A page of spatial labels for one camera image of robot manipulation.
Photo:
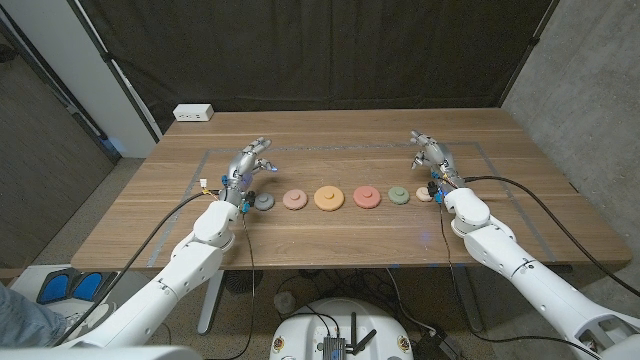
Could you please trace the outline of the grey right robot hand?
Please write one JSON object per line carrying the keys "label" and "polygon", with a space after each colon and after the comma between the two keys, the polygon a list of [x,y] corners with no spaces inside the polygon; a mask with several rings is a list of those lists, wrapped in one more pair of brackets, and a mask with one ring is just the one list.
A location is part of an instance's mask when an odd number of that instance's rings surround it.
{"label": "grey right robot hand", "polygon": [[419,131],[410,132],[410,142],[422,147],[414,156],[411,169],[428,167],[433,177],[457,189],[465,187],[465,180],[458,174],[453,155],[446,145]]}

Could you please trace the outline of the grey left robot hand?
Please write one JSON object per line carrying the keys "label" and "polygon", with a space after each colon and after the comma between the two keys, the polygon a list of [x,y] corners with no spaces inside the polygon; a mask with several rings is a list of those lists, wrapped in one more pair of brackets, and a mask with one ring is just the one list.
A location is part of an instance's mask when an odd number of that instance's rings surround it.
{"label": "grey left robot hand", "polygon": [[260,157],[260,154],[266,151],[271,143],[270,139],[259,137],[234,156],[229,164],[227,183],[224,186],[224,193],[221,195],[223,201],[239,206],[243,202],[255,174],[261,170],[278,171],[273,163]]}

